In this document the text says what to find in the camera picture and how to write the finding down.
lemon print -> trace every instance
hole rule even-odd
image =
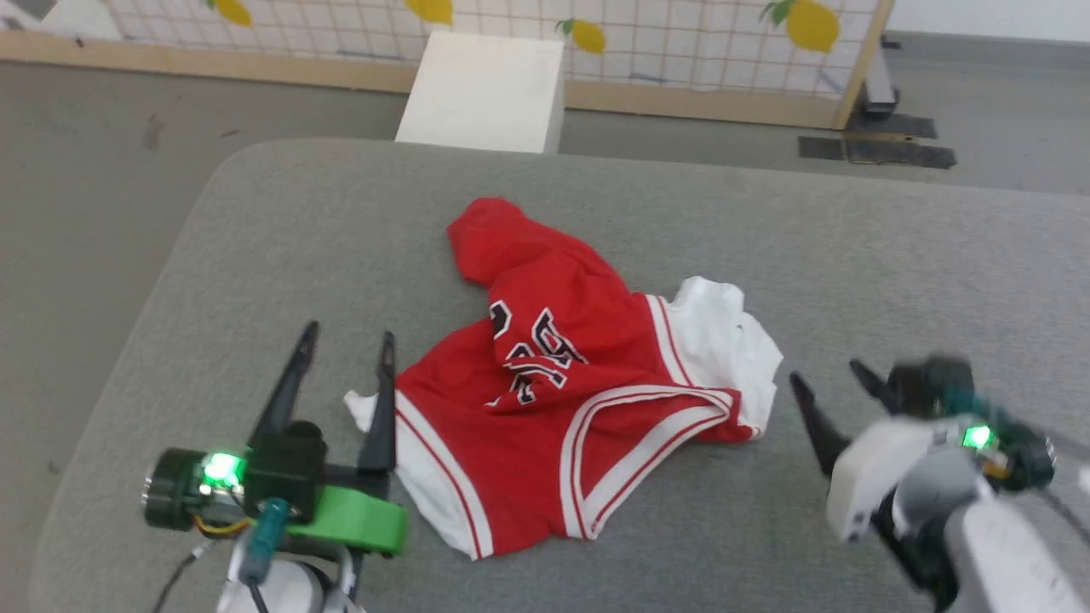
[[[223,19],[233,23],[234,25],[241,25],[243,27],[250,27],[253,22],[250,20],[250,11],[245,7],[240,4],[238,0],[214,0],[216,2],[216,9],[219,10],[219,14],[223,15]]]
[[[405,0],[405,7],[426,22],[455,25],[455,5],[450,0]]]
[[[778,26],[787,21],[787,37],[800,49],[833,52],[833,44],[840,36],[840,21],[836,13],[814,0],[780,0],[768,2],[761,12],[764,19],[772,12],[772,23]]]
[[[557,22],[554,29],[558,28],[562,28],[564,35],[571,36],[571,41],[588,53],[601,56],[606,50],[606,35],[602,34],[601,27],[591,22],[570,19]]]

jersey number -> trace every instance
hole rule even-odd
[[[508,309],[502,300],[497,300],[488,308],[488,313],[492,317],[492,337],[493,339],[498,339],[511,328],[511,310]],[[537,321],[534,322],[534,327],[531,332],[538,352],[535,353],[533,347],[530,347],[526,342],[516,344],[507,353],[508,362],[504,364],[505,369],[514,373],[510,392],[518,392],[517,397],[519,404],[522,405],[529,405],[537,399],[534,395],[534,380],[529,376],[530,374],[537,373],[544,375],[545,381],[553,384],[557,389],[560,389],[568,382],[568,375],[564,371],[568,370],[568,366],[576,360],[586,363],[586,358],[576,349],[576,346],[570,340],[560,334],[560,330],[556,329],[553,312],[547,306],[542,309],[541,314],[537,315]],[[534,358],[537,356],[547,359],[556,368],[545,364],[511,363],[511,360]],[[498,404],[499,398],[488,402],[493,407]]]

gray table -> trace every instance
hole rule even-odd
[[[337,140],[246,149],[209,181],[99,400],[48,518],[37,611],[145,611],[195,533],[137,506],[158,453],[238,445],[303,323],[323,323],[299,416],[331,459],[361,441],[340,404],[374,389],[383,329],[401,364],[485,315],[444,229],[504,195],[600,250],[634,290],[727,280],[848,432],[879,417],[847,361],[967,352],[994,397],[1090,437],[1090,200],[791,172],[497,155]],[[1079,501],[1073,470],[1058,491]],[[594,543],[470,563],[411,508],[403,558],[368,563],[372,612],[925,611],[876,541],[837,546],[825,483],[784,386],[767,436],[690,445]],[[1090,555],[1022,503],[1073,576]],[[1081,502],[1083,509],[1086,503]],[[213,611],[226,548],[170,611]]]

white fabric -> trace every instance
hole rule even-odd
[[[742,291],[730,284],[690,277],[681,284],[674,302],[656,297],[649,297],[649,301],[656,328],[664,321],[677,351],[680,368],[671,369],[669,351],[663,350],[675,383],[739,390],[738,421],[753,428],[756,438],[764,433],[772,414],[776,396],[773,377],[784,354],[764,327],[742,310],[743,298]],[[655,314],[655,301],[662,304],[659,313],[664,314]],[[682,371],[680,378],[676,370]]]
[[[682,410],[663,420],[637,443],[597,484],[583,496],[583,444],[594,413],[607,407],[675,396],[695,396],[712,404]],[[640,482],[678,445],[726,421],[734,399],[714,389],[631,385],[594,395],[576,412],[560,447],[560,508],[569,537],[596,539],[606,519]]]
[[[363,432],[371,430],[375,398],[352,390],[344,395],[344,404]],[[469,477],[427,420],[400,392],[396,404],[398,466],[395,474],[409,491],[421,515],[447,544],[473,560],[492,555],[488,518]]]

green plastic part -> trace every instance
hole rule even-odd
[[[405,509],[356,490],[326,485],[314,521],[289,524],[288,533],[400,555],[405,541]]]

